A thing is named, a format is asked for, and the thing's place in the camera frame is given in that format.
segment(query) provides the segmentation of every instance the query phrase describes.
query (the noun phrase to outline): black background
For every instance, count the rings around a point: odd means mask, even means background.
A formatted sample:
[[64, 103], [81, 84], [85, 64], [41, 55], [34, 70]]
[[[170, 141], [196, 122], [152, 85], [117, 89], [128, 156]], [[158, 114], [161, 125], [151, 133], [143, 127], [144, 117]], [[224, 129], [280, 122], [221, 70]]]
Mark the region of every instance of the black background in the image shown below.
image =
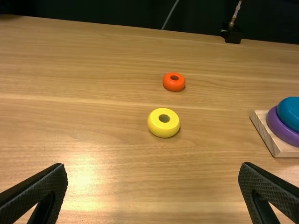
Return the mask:
[[[0, 0], [0, 12], [161, 29], [175, 0]], [[235, 0], [180, 0], [165, 29], [220, 35]], [[245, 0], [244, 38], [299, 43], [299, 0]]]

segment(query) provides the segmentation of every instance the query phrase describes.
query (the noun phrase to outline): wooden ring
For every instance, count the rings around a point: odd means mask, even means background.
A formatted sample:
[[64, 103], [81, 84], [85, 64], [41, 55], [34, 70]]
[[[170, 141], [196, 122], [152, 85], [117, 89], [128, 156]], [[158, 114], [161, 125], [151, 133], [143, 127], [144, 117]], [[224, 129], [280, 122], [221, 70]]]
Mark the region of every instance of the wooden ring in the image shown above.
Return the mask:
[[180, 91], [185, 87], [185, 78], [177, 72], [167, 73], [163, 78], [163, 86], [170, 91]]
[[148, 116], [148, 128], [155, 136], [169, 138], [180, 128], [178, 115], [167, 108], [155, 109]]

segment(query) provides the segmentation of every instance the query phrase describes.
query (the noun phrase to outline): ring hole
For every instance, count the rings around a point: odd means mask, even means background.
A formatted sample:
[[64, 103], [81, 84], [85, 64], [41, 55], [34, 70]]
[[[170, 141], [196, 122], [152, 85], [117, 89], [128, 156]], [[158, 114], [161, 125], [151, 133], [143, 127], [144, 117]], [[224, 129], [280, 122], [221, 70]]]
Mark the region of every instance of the ring hole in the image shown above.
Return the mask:
[[166, 114], [161, 114], [159, 116], [159, 120], [163, 123], [167, 123], [168, 121], [170, 121], [170, 117]]
[[175, 81], [177, 81], [179, 79], [178, 76], [170, 76], [170, 78]]

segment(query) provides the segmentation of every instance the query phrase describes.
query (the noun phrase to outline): wood grain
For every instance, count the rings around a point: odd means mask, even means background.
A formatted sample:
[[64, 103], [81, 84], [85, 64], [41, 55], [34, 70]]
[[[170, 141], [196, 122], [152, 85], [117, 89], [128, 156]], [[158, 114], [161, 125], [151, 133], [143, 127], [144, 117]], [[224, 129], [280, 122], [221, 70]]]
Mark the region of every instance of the wood grain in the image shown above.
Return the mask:
[[[298, 45], [30, 17], [0, 30], [0, 191], [64, 163], [58, 224], [249, 224], [245, 161], [299, 186], [299, 160], [273, 158], [248, 118], [298, 94]], [[163, 88], [170, 71], [183, 91]], [[147, 129], [159, 107], [180, 117], [173, 138]]]
[[299, 148], [291, 146], [277, 137], [268, 127], [266, 116], [268, 111], [253, 111], [250, 119], [262, 137], [270, 153], [274, 157], [299, 158]]

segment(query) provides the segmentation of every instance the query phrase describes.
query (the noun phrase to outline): yellow ring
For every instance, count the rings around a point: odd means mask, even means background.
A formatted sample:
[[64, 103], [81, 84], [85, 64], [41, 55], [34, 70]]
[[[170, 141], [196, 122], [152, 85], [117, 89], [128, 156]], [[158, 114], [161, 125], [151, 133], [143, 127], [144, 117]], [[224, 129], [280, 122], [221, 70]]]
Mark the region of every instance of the yellow ring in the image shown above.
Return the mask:
[[153, 110], [148, 117], [148, 128], [155, 136], [169, 138], [175, 135], [180, 127], [178, 115], [167, 108]]

